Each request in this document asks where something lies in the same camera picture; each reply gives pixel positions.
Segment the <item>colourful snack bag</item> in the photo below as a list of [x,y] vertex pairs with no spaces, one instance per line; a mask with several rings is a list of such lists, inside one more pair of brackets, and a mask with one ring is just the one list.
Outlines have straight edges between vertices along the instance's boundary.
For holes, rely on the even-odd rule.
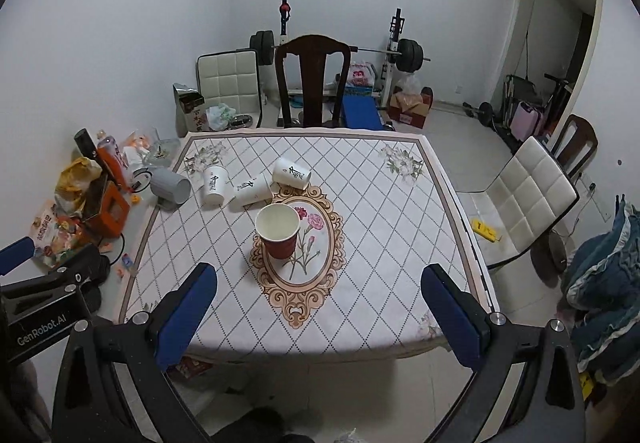
[[35,246],[34,258],[54,269],[90,243],[84,224],[77,215],[68,215],[48,200],[32,221],[29,237]]

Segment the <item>blue red small bottle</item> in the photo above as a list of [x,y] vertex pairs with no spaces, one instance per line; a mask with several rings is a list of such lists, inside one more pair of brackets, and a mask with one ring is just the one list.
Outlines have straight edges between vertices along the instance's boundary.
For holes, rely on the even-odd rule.
[[134,260],[130,258],[127,253],[122,256],[122,265],[126,267],[127,270],[131,269],[134,266]]

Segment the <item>black round lid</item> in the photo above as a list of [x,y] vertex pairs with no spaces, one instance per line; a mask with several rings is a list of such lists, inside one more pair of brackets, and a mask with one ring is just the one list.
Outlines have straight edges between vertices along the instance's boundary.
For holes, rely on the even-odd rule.
[[100,287],[107,280],[111,272],[111,262],[106,255],[98,253],[90,258],[89,281],[93,286]]

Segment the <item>yellow object on chair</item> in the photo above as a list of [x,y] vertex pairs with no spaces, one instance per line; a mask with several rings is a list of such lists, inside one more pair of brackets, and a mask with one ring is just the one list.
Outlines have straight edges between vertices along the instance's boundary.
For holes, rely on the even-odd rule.
[[484,238],[485,241],[489,241],[490,243],[496,243],[497,241],[500,241],[498,232],[483,221],[480,221],[478,218],[472,218],[471,225],[473,232],[478,236]]

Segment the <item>orange gift box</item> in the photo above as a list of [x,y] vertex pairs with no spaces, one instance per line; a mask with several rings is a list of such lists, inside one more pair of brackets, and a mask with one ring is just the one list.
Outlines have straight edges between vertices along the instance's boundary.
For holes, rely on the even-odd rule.
[[118,187],[106,178],[99,178],[89,186],[82,219],[96,235],[116,238],[124,230],[129,210],[129,203]]

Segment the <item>grey ribbed mug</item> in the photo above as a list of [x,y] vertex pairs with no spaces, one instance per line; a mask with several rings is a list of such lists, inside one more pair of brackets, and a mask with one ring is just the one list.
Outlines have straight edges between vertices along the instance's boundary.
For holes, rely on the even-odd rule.
[[180,207],[187,202],[192,192],[191,181],[167,168],[151,170],[151,192],[158,199]]

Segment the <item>white padded chair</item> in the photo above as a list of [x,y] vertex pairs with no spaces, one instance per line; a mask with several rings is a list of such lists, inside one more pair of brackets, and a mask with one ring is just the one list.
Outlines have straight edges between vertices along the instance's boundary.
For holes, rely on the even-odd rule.
[[201,55],[195,69],[205,109],[224,104],[239,114],[249,114],[254,128],[262,124],[264,98],[255,50],[241,48]]
[[488,187],[458,195],[468,218],[495,229],[478,244],[488,270],[504,267],[550,233],[579,199],[575,185],[546,146],[529,137]]

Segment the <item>blue denim clothes pile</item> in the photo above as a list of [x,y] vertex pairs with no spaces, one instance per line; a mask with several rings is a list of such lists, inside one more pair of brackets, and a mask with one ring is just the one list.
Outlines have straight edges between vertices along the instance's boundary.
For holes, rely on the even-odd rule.
[[639,368],[639,210],[616,199],[611,229],[574,252],[561,281],[574,312],[570,340],[580,371],[605,385]]

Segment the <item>orange white snack package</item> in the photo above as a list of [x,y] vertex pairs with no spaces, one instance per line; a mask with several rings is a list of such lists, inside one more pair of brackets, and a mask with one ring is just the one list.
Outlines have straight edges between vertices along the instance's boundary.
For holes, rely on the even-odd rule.
[[96,145],[96,150],[100,158],[111,171],[117,185],[125,192],[129,192],[131,174],[128,162],[125,156],[122,155],[116,140],[103,130],[96,133],[96,138],[99,141],[98,145]]

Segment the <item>silver black carton box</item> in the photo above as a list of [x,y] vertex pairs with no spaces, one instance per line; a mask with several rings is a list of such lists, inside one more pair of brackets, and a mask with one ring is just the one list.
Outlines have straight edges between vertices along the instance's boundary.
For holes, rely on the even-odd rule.
[[208,131],[205,99],[196,88],[174,83],[172,85],[176,104],[176,132],[185,137],[189,132]]

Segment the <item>small dumbbell on floor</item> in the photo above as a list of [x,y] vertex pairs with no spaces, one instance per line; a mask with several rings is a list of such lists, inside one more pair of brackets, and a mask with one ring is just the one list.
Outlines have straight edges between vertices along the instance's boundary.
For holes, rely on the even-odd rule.
[[486,128],[494,126],[494,110],[491,107],[491,103],[483,102],[480,106],[473,107],[471,104],[463,102],[462,109],[468,117],[476,118]]

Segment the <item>cardboard box on floor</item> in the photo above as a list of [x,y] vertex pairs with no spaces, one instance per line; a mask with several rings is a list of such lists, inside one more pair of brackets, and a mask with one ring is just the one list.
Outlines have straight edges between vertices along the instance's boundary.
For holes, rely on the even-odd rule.
[[422,129],[433,102],[433,90],[428,86],[424,86],[419,94],[406,93],[396,86],[390,96],[387,114],[394,121]]

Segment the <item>blue weight bench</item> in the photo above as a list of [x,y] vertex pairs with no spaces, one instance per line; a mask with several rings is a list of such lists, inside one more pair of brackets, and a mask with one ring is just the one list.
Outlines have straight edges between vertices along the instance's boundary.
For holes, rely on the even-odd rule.
[[372,96],[345,95],[343,121],[348,129],[382,131],[384,123]]

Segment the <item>white padded chair back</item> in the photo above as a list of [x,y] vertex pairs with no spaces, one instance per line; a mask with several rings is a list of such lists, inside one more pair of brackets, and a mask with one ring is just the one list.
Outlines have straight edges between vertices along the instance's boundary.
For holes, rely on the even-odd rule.
[[195,69],[205,109],[224,104],[239,114],[249,114],[254,128],[262,124],[264,98],[255,50],[241,48],[201,55]]

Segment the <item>red white plastic bag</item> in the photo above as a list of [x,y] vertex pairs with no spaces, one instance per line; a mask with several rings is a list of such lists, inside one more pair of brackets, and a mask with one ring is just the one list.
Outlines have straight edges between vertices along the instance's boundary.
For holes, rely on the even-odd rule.
[[376,71],[370,62],[352,62],[349,65],[346,83],[351,86],[373,88],[376,82]]

